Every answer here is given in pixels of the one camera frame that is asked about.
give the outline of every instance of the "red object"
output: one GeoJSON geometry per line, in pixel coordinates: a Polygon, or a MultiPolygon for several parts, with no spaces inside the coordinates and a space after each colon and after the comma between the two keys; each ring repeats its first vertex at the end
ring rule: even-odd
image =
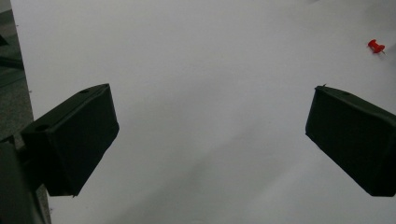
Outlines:
{"type": "Polygon", "coordinates": [[[383,50],[384,50],[385,46],[378,45],[376,43],[376,39],[372,39],[367,45],[370,47],[370,49],[373,50],[373,53],[384,52],[383,50]]]}

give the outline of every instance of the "red pushpin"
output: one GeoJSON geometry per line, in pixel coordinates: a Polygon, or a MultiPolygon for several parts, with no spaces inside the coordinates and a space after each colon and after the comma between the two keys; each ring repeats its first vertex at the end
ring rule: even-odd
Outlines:
{"type": "Polygon", "coordinates": [[[370,47],[370,49],[373,50],[373,53],[383,52],[385,54],[385,52],[383,51],[385,46],[384,45],[378,45],[376,43],[376,39],[372,39],[367,45],[370,47]]]}

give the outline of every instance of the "white surface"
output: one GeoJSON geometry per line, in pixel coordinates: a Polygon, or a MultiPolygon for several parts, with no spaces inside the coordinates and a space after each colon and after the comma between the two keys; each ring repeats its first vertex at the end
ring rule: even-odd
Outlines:
{"type": "Polygon", "coordinates": [[[304,135],[325,83],[396,113],[395,1],[12,3],[35,118],[109,82],[120,122],[54,224],[396,222],[304,135]]]}
{"type": "Polygon", "coordinates": [[[11,2],[9,0],[0,0],[0,13],[11,9],[11,2]]]}

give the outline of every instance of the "gray floor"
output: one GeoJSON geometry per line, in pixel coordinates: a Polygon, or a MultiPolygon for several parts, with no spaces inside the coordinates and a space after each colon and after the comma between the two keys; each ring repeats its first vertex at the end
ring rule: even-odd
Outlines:
{"type": "MultiPolygon", "coordinates": [[[[11,10],[0,14],[0,34],[9,44],[0,46],[0,56],[21,59],[11,10]]],[[[24,71],[0,67],[0,140],[15,135],[16,147],[21,147],[23,142],[18,133],[32,121],[33,113],[24,71]]],[[[37,197],[47,220],[50,220],[47,192],[44,187],[37,191],[37,197]]]]}

